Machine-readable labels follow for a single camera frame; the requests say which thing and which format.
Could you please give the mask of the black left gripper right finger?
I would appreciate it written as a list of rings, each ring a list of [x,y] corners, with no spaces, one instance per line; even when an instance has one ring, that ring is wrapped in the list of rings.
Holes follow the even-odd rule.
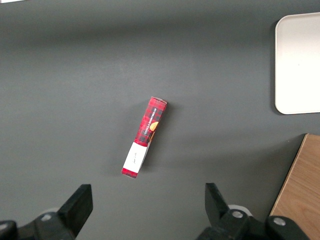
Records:
[[[245,207],[227,205],[215,183],[205,184],[205,211],[210,222],[198,240],[308,240],[290,218],[269,216],[255,219]]]

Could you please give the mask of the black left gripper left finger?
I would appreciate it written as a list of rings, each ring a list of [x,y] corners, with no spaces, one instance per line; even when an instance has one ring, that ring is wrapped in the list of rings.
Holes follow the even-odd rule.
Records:
[[[18,226],[0,222],[2,240],[75,240],[93,211],[92,186],[82,184],[58,209],[49,209],[31,222]]]

